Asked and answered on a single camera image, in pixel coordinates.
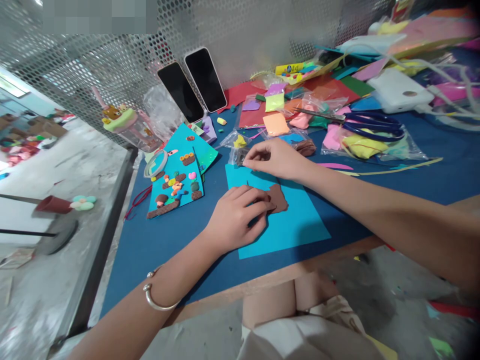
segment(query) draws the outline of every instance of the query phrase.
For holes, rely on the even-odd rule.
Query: scissors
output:
[[[334,124],[340,124],[344,129],[361,135],[365,138],[377,140],[386,143],[393,143],[401,140],[405,136],[405,131],[402,129],[402,123],[395,120],[393,117],[379,114],[376,112],[356,111],[348,112],[344,115],[325,114],[323,112],[310,111],[299,107],[294,108],[300,113],[320,116],[330,119]],[[392,136],[382,136],[374,133],[369,133],[362,129],[376,130],[383,133],[392,134]]]

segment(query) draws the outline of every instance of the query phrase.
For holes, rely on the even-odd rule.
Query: hand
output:
[[[279,138],[255,144],[245,156],[243,166],[273,176],[299,181],[312,162]]]
[[[253,243],[267,226],[267,211],[276,207],[269,200],[263,190],[247,185],[232,187],[218,200],[202,235],[219,256]]]

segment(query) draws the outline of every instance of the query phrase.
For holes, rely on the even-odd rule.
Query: yellow glue stick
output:
[[[285,74],[298,73],[303,68],[304,68],[303,62],[299,62],[296,64],[279,65],[275,68],[275,75],[282,75],[284,73]]]

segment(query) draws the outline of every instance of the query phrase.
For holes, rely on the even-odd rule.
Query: perforated metal wall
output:
[[[105,102],[143,108],[156,72],[200,46],[229,88],[278,64],[304,61],[387,14],[389,0],[157,0],[156,34],[42,34],[35,0],[0,0],[0,65],[120,145],[103,129]]]

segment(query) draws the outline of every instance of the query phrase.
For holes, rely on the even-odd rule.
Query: black phone screen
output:
[[[195,51],[185,56],[185,63],[208,111],[213,113],[227,106],[209,51],[206,48]]]
[[[178,62],[165,66],[157,74],[189,123],[204,117],[204,109]]]

